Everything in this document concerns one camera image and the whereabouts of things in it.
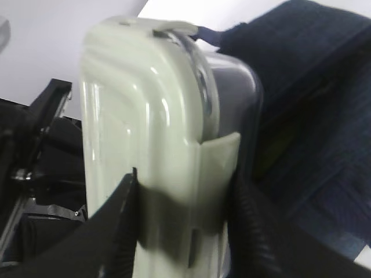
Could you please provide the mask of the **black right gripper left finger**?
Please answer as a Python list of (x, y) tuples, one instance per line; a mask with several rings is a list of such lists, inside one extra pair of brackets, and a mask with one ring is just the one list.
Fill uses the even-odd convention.
[(1, 277), (131, 277), (137, 243), (137, 173), (92, 218), (23, 217)]

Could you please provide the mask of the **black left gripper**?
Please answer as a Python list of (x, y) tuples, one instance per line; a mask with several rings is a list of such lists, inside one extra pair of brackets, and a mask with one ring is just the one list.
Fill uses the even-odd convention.
[(72, 84), (1, 104), (1, 260), (42, 252), (87, 219), (82, 132), (62, 117)]

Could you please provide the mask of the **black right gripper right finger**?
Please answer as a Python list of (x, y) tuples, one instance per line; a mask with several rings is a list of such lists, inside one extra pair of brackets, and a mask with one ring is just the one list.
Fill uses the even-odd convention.
[(236, 171), (228, 189), (231, 277), (370, 277), (287, 221)]

